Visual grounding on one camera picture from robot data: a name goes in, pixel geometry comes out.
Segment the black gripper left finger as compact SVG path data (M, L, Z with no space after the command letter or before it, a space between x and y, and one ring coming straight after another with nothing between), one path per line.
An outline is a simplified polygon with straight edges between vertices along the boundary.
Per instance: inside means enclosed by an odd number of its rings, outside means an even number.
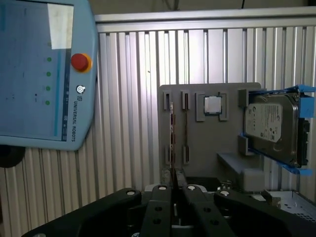
M43 224L26 237L169 237L173 172L144 192L124 188Z

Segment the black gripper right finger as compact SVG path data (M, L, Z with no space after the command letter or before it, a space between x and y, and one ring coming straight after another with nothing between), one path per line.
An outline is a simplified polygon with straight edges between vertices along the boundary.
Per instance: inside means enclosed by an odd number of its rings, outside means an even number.
M314 237L315 223L235 190L212 194L175 172L198 237Z

